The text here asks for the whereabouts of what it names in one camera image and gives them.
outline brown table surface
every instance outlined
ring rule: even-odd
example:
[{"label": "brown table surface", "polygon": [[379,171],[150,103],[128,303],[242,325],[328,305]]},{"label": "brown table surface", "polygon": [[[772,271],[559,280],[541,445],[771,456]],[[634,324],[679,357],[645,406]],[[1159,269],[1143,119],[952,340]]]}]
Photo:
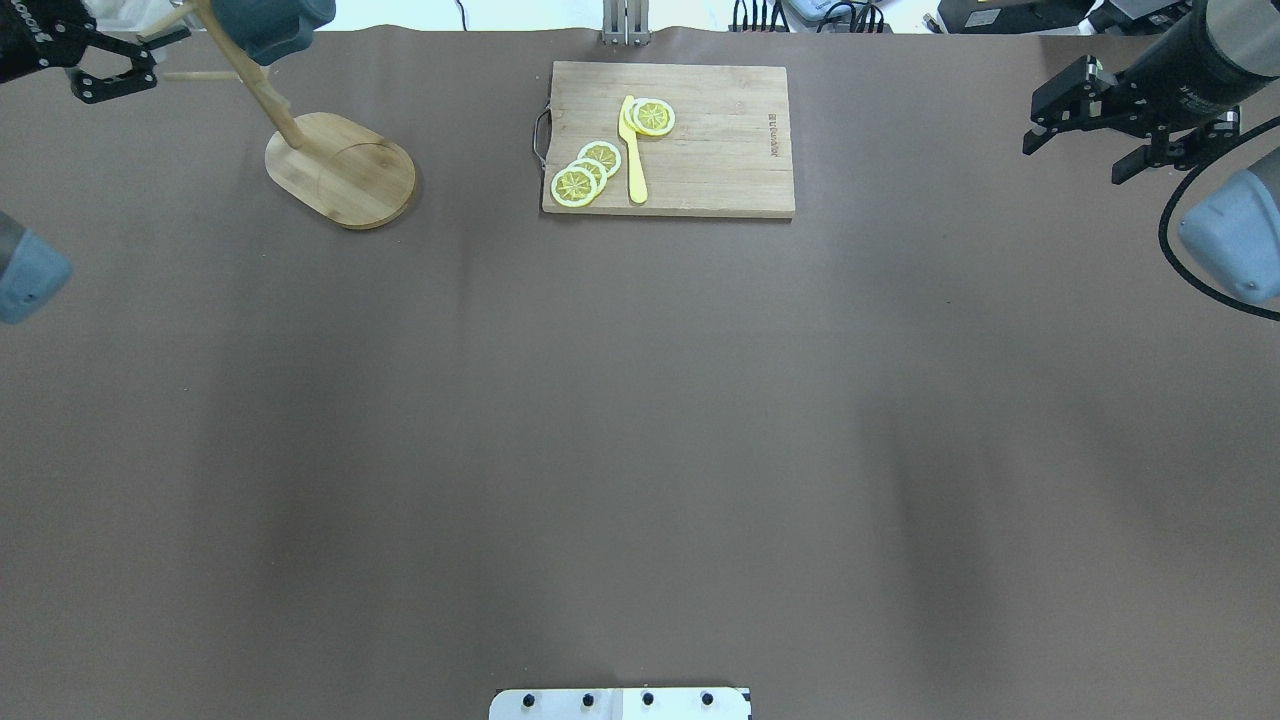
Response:
[{"label": "brown table surface", "polygon": [[[1107,183],[1134,141],[1020,155],[1041,82],[1140,41],[596,41],[282,61],[297,111],[419,164],[365,234],[269,181],[237,83],[0,90],[3,206],[77,268],[0,338],[0,717],[643,683],[800,720],[1280,715],[1280,338],[1165,265],[1176,177]],[[557,59],[786,65],[795,220],[541,214]]]}]

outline wooden stand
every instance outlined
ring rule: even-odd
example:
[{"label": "wooden stand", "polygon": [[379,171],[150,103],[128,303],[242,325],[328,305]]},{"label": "wooden stand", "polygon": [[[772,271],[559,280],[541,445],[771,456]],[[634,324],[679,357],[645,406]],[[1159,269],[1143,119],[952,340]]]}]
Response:
[{"label": "wooden stand", "polygon": [[210,1],[187,0],[161,22],[168,27],[196,13],[209,37],[275,124],[279,132],[266,145],[266,172],[271,179],[348,229],[376,228],[403,213],[417,188],[417,169],[408,152],[340,115],[312,113],[294,119],[288,100],[271,87],[262,68],[223,29]]}]

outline lemon slice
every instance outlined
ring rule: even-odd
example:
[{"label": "lemon slice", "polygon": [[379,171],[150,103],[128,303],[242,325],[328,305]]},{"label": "lemon slice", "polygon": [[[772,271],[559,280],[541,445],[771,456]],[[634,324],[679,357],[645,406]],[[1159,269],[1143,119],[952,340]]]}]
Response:
[{"label": "lemon slice", "polygon": [[552,178],[552,197],[566,208],[586,205],[598,191],[595,176],[581,165],[570,165]]},{"label": "lemon slice", "polygon": [[664,100],[640,97],[631,105],[631,127],[650,137],[662,137],[676,127],[676,110]]},{"label": "lemon slice", "polygon": [[622,152],[612,142],[605,142],[603,140],[596,140],[595,142],[588,142],[582,146],[582,150],[577,154],[579,158],[590,158],[602,165],[604,165],[608,177],[613,177],[622,167]]},{"label": "lemon slice", "polygon": [[628,128],[631,128],[631,129],[634,129],[634,131],[636,131],[636,132],[640,132],[640,128],[637,128],[637,127],[636,127],[636,120],[635,120],[635,118],[632,118],[632,117],[631,117],[631,110],[627,110],[627,111],[626,111],[626,114],[625,114],[625,115],[622,115],[622,119],[627,122],[627,127],[628,127]]},{"label": "lemon slice", "polygon": [[599,195],[604,191],[604,183],[609,182],[609,169],[604,167],[604,163],[595,160],[593,158],[579,158],[568,164],[571,168],[586,168],[595,178],[595,193]]}]

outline cable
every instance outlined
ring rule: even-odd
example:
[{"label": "cable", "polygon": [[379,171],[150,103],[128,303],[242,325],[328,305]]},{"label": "cable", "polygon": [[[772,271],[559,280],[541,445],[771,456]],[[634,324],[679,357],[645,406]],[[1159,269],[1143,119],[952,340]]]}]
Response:
[{"label": "cable", "polygon": [[1228,307],[1239,310],[1240,313],[1248,313],[1249,315],[1257,315],[1258,318],[1266,318],[1267,320],[1280,320],[1280,313],[1267,310],[1266,307],[1258,307],[1257,305],[1249,305],[1248,302],[1240,302],[1230,295],[1219,292],[1207,286],[1204,281],[1196,277],[1196,273],[1190,272],[1187,265],[1183,265],[1183,261],[1178,259],[1178,255],[1174,255],[1174,249],[1169,245],[1169,220],[1172,219],[1174,209],[1178,208],[1178,202],[1183,199],[1187,188],[1196,182],[1196,178],[1198,178],[1201,173],[1207,170],[1210,165],[1221,160],[1236,147],[1276,127],[1280,127],[1280,115],[1271,118],[1261,126],[1242,135],[1235,145],[1197,165],[1190,173],[1187,174],[1185,178],[1183,178],[1183,182],[1178,184],[1178,190],[1175,190],[1169,197],[1169,202],[1165,205],[1165,211],[1160,215],[1160,251],[1165,254],[1165,260],[1169,260],[1169,264],[1174,266],[1174,270],[1176,270],[1184,281],[1187,281],[1196,290],[1203,292],[1213,300],[1217,300]]},{"label": "cable", "polygon": [[[737,9],[742,8],[742,22],[737,22]],[[733,0],[733,24],[730,26],[733,32],[746,32],[746,0]]]},{"label": "cable", "polygon": [[[782,29],[778,29],[778,18],[782,19]],[[773,3],[773,17],[769,19],[769,32],[791,32],[791,24],[787,23],[787,13],[782,9],[782,0],[774,0]]]},{"label": "cable", "polygon": [[822,32],[828,24],[835,27],[840,19],[832,18],[832,13],[845,8],[849,8],[849,32],[884,32],[884,10],[876,6],[873,0],[841,0],[836,3],[827,8],[827,13],[823,14],[822,22],[818,23],[818,29],[814,32]]}]

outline wooden cutting board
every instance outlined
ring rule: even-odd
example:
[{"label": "wooden cutting board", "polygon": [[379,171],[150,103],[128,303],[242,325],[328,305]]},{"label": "wooden cutting board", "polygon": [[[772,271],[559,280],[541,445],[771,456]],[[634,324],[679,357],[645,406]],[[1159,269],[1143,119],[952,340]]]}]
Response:
[{"label": "wooden cutting board", "polygon": [[[627,195],[618,109],[627,95],[666,100],[676,127],[640,137],[649,201]],[[550,147],[543,210],[603,215],[792,218],[791,113],[786,68],[557,61],[552,70]],[[564,208],[550,179],[593,140],[623,155],[621,170],[585,208]]]}]

